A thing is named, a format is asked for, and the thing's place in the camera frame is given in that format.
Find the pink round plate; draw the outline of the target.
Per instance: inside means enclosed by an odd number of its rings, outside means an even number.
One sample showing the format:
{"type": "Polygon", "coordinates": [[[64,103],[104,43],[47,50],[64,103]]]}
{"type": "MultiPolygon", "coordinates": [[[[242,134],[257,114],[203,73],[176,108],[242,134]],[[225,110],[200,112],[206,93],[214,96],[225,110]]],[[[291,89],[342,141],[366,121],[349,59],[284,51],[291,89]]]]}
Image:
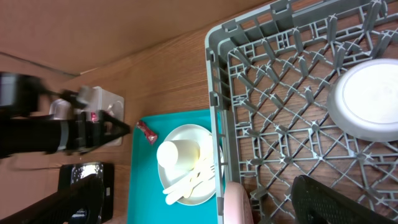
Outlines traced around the pink round plate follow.
{"type": "Polygon", "coordinates": [[[249,197],[237,182],[227,182],[223,202],[224,224],[253,224],[249,197]]]}

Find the white plastic cup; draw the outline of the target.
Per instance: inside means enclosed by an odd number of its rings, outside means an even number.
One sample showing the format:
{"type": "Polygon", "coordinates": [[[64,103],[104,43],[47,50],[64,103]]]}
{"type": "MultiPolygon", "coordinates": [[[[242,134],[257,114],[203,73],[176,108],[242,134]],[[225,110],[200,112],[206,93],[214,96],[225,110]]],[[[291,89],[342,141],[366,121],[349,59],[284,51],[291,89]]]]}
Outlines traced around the white plastic cup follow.
{"type": "Polygon", "coordinates": [[[192,170],[199,156],[198,143],[190,139],[164,141],[157,149],[157,162],[164,169],[192,170]]]}

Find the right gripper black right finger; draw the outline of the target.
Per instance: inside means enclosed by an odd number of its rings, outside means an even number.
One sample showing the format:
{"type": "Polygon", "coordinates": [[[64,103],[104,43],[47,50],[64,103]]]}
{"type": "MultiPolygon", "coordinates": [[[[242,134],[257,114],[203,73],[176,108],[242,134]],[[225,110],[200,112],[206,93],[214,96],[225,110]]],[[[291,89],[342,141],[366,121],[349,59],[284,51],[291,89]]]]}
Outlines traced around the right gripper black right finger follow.
{"type": "Polygon", "coordinates": [[[294,179],[292,205],[299,224],[395,224],[306,175],[294,179]]]}

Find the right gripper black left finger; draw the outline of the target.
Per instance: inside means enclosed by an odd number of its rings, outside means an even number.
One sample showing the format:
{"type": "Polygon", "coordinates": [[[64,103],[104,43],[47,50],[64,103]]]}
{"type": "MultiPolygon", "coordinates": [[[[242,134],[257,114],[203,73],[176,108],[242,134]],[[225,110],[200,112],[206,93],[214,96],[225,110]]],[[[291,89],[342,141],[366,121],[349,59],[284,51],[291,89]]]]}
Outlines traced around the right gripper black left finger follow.
{"type": "Polygon", "coordinates": [[[79,210],[85,223],[98,223],[104,202],[103,181],[94,174],[59,190],[31,206],[1,220],[1,223],[66,223],[79,210]]]}

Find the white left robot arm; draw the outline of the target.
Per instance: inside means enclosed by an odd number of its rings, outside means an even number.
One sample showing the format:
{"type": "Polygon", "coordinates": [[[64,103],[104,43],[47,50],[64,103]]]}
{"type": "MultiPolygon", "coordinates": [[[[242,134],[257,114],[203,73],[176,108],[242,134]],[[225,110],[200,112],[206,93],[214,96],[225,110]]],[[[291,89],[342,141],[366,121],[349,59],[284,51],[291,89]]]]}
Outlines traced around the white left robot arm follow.
{"type": "Polygon", "coordinates": [[[128,124],[105,110],[87,117],[84,108],[90,96],[87,86],[57,93],[47,89],[39,77],[1,72],[1,157],[25,152],[86,154],[131,132],[128,124]],[[73,116],[33,116],[42,95],[69,102],[73,116]]]}

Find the small red candy wrapper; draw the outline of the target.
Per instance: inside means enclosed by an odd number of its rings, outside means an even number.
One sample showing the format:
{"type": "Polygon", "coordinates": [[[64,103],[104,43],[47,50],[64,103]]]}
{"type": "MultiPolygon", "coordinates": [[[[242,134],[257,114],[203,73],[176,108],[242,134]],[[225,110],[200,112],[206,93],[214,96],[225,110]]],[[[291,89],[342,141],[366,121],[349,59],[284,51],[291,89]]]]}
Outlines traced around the small red candy wrapper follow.
{"type": "Polygon", "coordinates": [[[153,130],[151,130],[142,120],[139,120],[136,123],[136,127],[144,133],[144,136],[146,137],[149,144],[153,145],[158,139],[158,135],[153,132],[153,130]]]}

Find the grey bowl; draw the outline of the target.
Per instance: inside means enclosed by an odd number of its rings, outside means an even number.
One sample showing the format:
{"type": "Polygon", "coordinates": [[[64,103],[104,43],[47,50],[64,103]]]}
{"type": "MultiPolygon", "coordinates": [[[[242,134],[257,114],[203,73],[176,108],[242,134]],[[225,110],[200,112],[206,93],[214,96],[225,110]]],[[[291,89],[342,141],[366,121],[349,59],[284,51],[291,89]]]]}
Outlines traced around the grey bowl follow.
{"type": "Polygon", "coordinates": [[[397,140],[397,60],[360,63],[331,86],[326,101],[332,121],[367,141],[397,140]]]}

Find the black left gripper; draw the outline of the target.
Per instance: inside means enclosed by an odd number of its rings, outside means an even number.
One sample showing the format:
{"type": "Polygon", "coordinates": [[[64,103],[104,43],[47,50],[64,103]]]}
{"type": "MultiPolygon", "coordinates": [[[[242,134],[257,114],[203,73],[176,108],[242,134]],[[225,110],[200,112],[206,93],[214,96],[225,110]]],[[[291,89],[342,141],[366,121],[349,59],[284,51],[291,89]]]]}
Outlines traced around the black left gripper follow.
{"type": "Polygon", "coordinates": [[[92,115],[94,119],[87,120],[86,112],[81,112],[74,119],[59,120],[59,151],[86,154],[103,145],[120,146],[123,137],[131,133],[130,125],[107,111],[98,110],[92,112],[90,116],[92,115]]]}

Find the white plastic fork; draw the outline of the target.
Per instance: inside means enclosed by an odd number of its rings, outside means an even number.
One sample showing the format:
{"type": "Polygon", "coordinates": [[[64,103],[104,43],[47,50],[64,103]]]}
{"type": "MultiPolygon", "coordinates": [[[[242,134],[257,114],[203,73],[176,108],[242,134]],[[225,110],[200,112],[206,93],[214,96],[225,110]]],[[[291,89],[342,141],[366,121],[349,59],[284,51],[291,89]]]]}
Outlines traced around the white plastic fork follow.
{"type": "Polygon", "coordinates": [[[165,202],[167,205],[172,205],[177,202],[180,198],[184,197],[184,195],[188,194],[189,190],[193,190],[200,183],[207,181],[215,176],[215,168],[213,170],[202,171],[196,181],[191,184],[184,184],[182,187],[179,187],[177,190],[167,194],[165,198],[165,202]]]}

